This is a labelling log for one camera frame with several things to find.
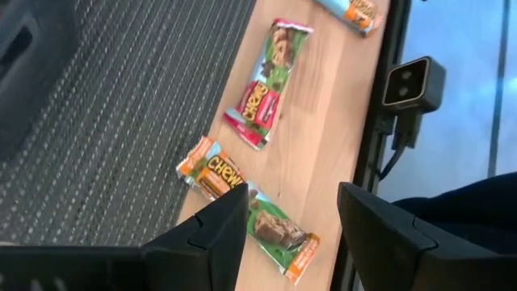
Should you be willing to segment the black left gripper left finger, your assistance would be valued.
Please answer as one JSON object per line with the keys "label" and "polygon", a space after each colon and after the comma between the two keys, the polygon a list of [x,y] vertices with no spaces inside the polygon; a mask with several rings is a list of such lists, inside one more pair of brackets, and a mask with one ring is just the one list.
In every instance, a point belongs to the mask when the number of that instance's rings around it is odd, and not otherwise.
{"label": "black left gripper left finger", "polygon": [[142,247],[152,291],[233,291],[246,242],[248,185],[241,183]]}

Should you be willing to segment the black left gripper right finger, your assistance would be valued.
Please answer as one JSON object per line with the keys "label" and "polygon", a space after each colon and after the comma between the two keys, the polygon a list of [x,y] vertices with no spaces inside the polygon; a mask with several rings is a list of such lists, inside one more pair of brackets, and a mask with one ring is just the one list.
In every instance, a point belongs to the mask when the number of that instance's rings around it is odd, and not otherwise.
{"label": "black left gripper right finger", "polygon": [[366,290],[475,291],[497,282],[495,253],[352,183],[339,184],[338,211]]}

